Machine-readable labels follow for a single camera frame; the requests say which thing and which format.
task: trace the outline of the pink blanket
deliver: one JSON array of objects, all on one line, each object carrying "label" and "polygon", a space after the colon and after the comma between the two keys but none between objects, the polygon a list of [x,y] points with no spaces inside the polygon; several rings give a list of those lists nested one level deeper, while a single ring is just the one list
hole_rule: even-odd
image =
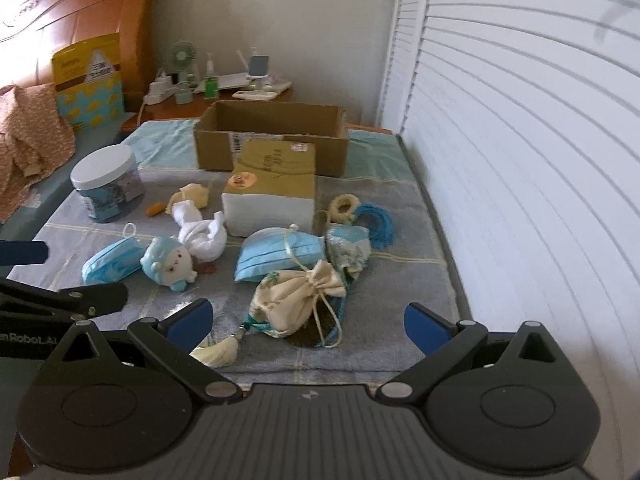
[{"label": "pink blanket", "polygon": [[0,88],[0,222],[75,150],[74,132],[58,114],[53,85]]}]

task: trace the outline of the open cardboard box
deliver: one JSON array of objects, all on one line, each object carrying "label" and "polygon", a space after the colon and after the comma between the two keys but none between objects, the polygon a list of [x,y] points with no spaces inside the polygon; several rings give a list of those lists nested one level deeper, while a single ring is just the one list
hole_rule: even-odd
[{"label": "open cardboard box", "polygon": [[349,135],[339,106],[287,102],[217,101],[193,129],[201,170],[231,171],[249,139],[316,146],[316,174],[342,176]]}]

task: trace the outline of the orange item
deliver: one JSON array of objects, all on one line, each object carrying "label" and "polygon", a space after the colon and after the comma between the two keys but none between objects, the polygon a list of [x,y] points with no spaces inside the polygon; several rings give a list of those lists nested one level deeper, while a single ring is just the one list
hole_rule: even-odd
[{"label": "orange item", "polygon": [[156,216],[158,213],[161,213],[162,211],[164,211],[165,207],[166,207],[165,203],[156,202],[155,204],[150,205],[149,207],[146,208],[146,215]]}]

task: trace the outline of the stuffed doll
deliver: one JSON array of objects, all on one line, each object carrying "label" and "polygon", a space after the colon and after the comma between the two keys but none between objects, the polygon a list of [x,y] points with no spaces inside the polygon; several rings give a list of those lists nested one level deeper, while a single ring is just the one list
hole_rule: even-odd
[{"label": "stuffed doll", "polygon": [[156,237],[140,260],[144,273],[174,292],[182,292],[198,273],[187,248],[174,238]]},{"label": "stuffed doll", "polygon": [[222,211],[213,220],[203,220],[193,200],[176,202],[172,216],[180,226],[178,241],[199,262],[212,262],[222,256],[226,246],[225,216]]}]

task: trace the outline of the green bottle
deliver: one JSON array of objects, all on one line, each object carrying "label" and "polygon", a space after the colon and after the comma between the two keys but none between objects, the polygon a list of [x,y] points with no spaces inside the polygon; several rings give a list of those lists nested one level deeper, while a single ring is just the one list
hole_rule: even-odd
[{"label": "green bottle", "polygon": [[218,86],[218,76],[213,67],[213,57],[210,52],[207,52],[207,77],[204,79],[204,98],[217,99],[219,95],[220,88]]}]

